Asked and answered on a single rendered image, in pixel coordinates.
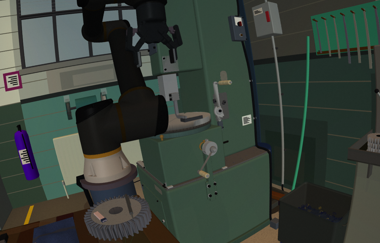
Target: fire extinguisher label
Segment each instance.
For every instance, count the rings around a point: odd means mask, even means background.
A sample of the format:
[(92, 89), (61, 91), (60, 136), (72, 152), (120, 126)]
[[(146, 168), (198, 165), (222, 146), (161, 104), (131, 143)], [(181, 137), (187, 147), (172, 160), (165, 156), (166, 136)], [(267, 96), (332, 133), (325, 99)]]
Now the fire extinguisher label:
[(19, 150), (19, 157), (21, 158), (22, 165), (31, 163), (29, 159), (28, 151), (26, 149)]

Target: window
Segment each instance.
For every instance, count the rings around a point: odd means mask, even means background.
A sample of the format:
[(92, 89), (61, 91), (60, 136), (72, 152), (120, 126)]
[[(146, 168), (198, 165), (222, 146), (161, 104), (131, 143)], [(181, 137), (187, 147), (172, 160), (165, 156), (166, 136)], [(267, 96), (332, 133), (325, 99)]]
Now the window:
[[(110, 54), (109, 43), (82, 37), (82, 8), (76, 0), (17, 0), (17, 4), (22, 68)], [(136, 10), (124, 3), (106, 5), (103, 21), (112, 20), (128, 20), (137, 28)], [(133, 46), (139, 39), (135, 34)]]

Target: red switch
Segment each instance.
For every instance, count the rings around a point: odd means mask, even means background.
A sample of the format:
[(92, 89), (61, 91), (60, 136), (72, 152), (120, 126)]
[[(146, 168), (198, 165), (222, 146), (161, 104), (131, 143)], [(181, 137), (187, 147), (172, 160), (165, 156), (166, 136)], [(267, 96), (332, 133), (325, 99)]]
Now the red switch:
[(267, 22), (270, 22), (269, 12), (268, 12), (268, 11), (265, 11), (265, 13), (266, 13), (266, 21), (267, 21)]

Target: window pane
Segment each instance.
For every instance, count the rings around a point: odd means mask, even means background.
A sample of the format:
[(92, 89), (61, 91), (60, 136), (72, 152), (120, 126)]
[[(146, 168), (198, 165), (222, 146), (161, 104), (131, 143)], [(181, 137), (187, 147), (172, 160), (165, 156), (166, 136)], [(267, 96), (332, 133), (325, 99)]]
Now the window pane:
[(22, 20), (25, 66), (56, 62), (52, 17)]
[[(105, 11), (105, 14), (103, 15), (103, 22), (106, 21), (113, 21), (113, 20), (119, 20), (119, 11)], [(102, 55), (102, 54), (109, 54), (110, 53), (110, 46), (109, 43), (92, 43), (92, 54), (95, 55)]]
[(51, 0), (21, 0), (21, 6), (18, 7), (21, 15), (40, 14), (41, 12), (52, 12)]
[(82, 37), (82, 26), (82, 13), (56, 17), (60, 61), (89, 56), (88, 41)]
[[(130, 26), (132, 26), (133, 29), (137, 29), (137, 19), (136, 19), (136, 10), (135, 9), (123, 10), (122, 11), (122, 19), (128, 20), (128, 22), (130, 22)], [(140, 37), (137, 34), (135, 34), (133, 36), (133, 46), (135, 46), (137, 44), (139, 39), (140, 39)], [(141, 50), (148, 49), (148, 44), (147, 43), (143, 44), (143, 46), (140, 49)]]
[(77, 0), (55, 0), (55, 11), (65, 11), (72, 9), (82, 9), (78, 6)]

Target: framed sign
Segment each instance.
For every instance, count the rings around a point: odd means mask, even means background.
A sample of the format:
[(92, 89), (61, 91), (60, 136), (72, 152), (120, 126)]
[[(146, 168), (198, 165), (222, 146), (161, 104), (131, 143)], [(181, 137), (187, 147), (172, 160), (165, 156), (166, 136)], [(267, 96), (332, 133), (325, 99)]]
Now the framed sign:
[(6, 91), (22, 88), (22, 80), (19, 71), (3, 74)]

